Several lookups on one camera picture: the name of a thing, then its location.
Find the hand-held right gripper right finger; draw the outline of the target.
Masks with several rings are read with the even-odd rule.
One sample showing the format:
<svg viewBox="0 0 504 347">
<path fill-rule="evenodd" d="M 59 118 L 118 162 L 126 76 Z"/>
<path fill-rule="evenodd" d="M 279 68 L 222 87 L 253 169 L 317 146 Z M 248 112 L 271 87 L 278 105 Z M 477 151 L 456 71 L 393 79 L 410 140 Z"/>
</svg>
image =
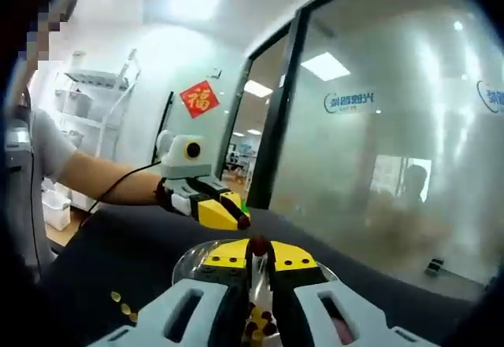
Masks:
<svg viewBox="0 0 504 347">
<path fill-rule="evenodd" d="M 272 241 L 267 259 L 272 314 L 284 346 L 432 346 L 340 280 L 329 280 L 295 245 Z"/>
</svg>

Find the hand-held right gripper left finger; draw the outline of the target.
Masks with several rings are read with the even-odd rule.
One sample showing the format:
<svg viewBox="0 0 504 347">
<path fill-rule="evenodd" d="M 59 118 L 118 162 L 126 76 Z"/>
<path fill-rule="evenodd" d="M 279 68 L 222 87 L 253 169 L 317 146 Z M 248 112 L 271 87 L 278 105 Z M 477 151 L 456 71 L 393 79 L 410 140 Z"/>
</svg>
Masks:
<svg viewBox="0 0 504 347">
<path fill-rule="evenodd" d="M 94 346 L 240 346 L 250 314 L 247 238 L 219 245 L 196 270 Z"/>
</svg>

